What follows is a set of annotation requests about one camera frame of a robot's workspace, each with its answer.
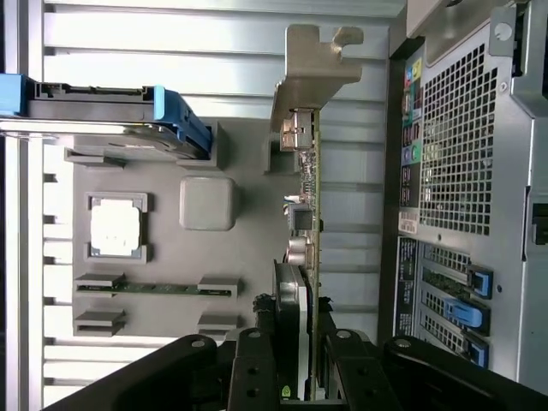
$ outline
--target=label sticker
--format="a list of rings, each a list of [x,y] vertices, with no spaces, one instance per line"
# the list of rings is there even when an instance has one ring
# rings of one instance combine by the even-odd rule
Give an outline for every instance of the label sticker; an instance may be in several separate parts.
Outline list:
[[[414,62],[412,72],[413,81],[417,81],[422,76],[422,58]]]
[[[289,388],[288,385],[285,385],[282,388],[282,397],[289,398],[290,396],[291,396],[291,389]]]
[[[417,234],[419,231],[419,213],[414,211],[400,211],[399,229],[408,234]]]

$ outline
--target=circuit board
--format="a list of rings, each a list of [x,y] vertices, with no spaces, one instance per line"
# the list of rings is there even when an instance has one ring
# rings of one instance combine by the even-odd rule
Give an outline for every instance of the circuit board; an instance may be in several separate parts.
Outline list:
[[[166,283],[130,283],[120,282],[112,286],[79,285],[79,293],[108,294],[152,294],[152,295],[212,295],[230,297],[229,290],[199,289],[197,285],[179,285]]]
[[[308,244],[312,244],[307,265],[308,281],[312,291],[312,381],[319,375],[317,361],[319,355],[319,233],[321,230],[320,207],[320,132],[319,110],[313,112],[313,147],[299,151],[299,165],[301,173],[301,202],[308,204],[312,212],[312,230],[305,232]],[[311,384],[311,396],[315,396],[316,384]]]

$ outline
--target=metal bracket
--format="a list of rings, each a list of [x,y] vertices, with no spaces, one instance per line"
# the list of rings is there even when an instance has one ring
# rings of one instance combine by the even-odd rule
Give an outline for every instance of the metal bracket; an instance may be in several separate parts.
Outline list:
[[[330,43],[321,43],[318,26],[289,26],[285,78],[276,85],[271,131],[279,132],[295,109],[321,109],[342,86],[360,81],[361,66],[344,62],[341,51],[345,45],[362,43],[363,31],[358,27],[340,27]]]
[[[548,99],[542,94],[545,75],[548,3],[527,6],[523,24],[523,75],[512,80],[512,97],[534,118],[548,116]]]

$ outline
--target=blue latch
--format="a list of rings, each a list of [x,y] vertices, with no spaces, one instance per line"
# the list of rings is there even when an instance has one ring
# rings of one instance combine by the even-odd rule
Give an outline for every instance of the blue latch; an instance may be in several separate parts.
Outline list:
[[[211,152],[211,130],[194,114],[178,92],[154,87],[154,121],[177,130],[180,142],[191,140],[205,152]]]
[[[493,289],[493,272],[475,265],[468,267],[468,287],[480,298],[490,300]]]
[[[445,300],[445,317],[470,328],[481,328],[484,324],[483,313],[478,308],[457,299]]]
[[[473,333],[463,331],[462,356],[483,368],[489,367],[489,344]]]
[[[23,74],[0,74],[0,116],[25,116],[27,90],[32,85]]]

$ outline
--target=ventilation grille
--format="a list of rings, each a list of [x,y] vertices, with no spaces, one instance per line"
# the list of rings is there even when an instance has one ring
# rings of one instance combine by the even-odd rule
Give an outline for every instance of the ventilation grille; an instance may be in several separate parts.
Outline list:
[[[489,235],[497,69],[485,45],[425,86],[420,223]]]
[[[451,268],[455,271],[467,273],[467,267],[470,264],[470,258],[467,255],[461,253],[455,253],[453,251],[446,250],[441,247],[434,247],[425,244],[425,259],[429,259],[434,263],[444,265],[447,268]]]
[[[427,314],[423,315],[422,320],[425,330],[435,336],[445,347],[457,354],[462,352],[462,337],[460,335],[441,325]]]

